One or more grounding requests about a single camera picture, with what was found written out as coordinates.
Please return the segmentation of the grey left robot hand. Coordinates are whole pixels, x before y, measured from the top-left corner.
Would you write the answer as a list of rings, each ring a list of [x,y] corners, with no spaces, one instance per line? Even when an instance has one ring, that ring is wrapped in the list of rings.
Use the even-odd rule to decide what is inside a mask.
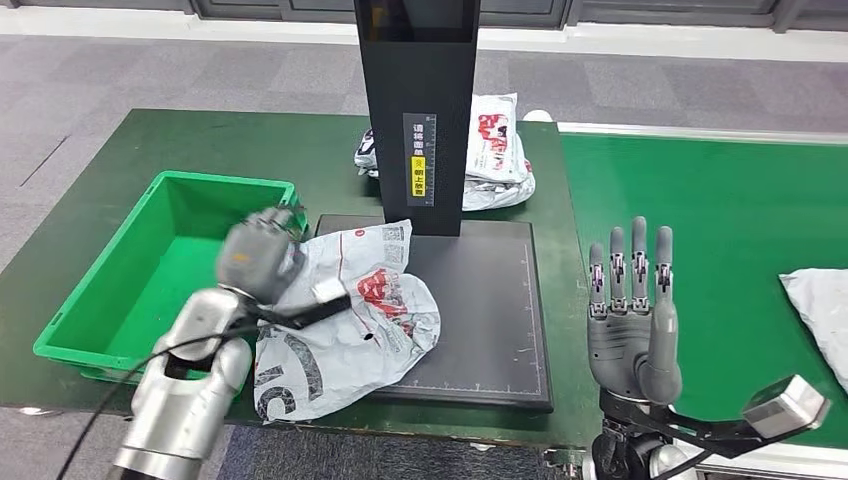
[[[216,259],[217,284],[260,305],[277,303],[306,263],[295,217],[294,210],[275,206],[233,225]]]

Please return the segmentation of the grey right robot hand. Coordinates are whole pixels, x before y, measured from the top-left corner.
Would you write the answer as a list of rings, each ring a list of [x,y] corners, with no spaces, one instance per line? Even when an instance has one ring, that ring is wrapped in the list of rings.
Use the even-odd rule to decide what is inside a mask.
[[[587,346],[590,370],[601,390],[667,406],[683,389],[678,364],[679,320],[673,302],[673,230],[660,227],[655,255],[647,255],[647,222],[631,223],[631,260],[624,230],[610,232],[609,249],[589,250]]]

